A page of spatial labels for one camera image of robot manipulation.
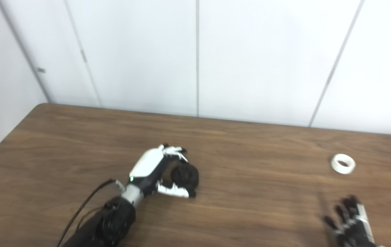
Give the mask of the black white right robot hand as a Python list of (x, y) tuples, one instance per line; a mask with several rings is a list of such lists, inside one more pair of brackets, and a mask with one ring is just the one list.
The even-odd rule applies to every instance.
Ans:
[(365, 206), (355, 195), (342, 198), (335, 205), (339, 222), (329, 216), (322, 218), (330, 247), (377, 247)]

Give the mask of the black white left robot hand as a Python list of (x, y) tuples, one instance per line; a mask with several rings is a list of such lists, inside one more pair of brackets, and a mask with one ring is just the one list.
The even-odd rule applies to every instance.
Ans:
[(179, 146), (161, 144), (145, 151), (128, 175), (128, 182), (121, 198), (133, 208), (137, 208), (142, 200), (156, 193), (179, 198), (195, 198), (195, 189), (189, 189), (176, 182), (164, 184), (162, 176), (173, 161), (189, 165), (184, 156), (186, 149)]

